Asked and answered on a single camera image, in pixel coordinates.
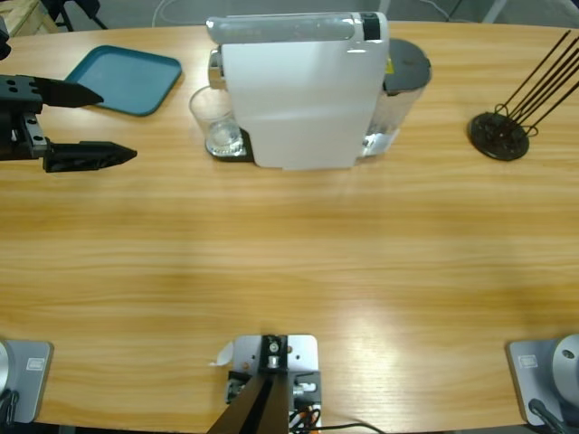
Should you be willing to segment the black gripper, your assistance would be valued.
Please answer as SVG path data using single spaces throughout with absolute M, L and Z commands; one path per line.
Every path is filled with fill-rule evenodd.
M 113 142 L 55 144 L 48 140 L 38 115 L 43 104 L 80 108 L 104 99 L 80 83 L 24 75 L 1 76 L 1 160 L 43 158 L 46 173 L 97 171 L 122 165 L 138 155 Z

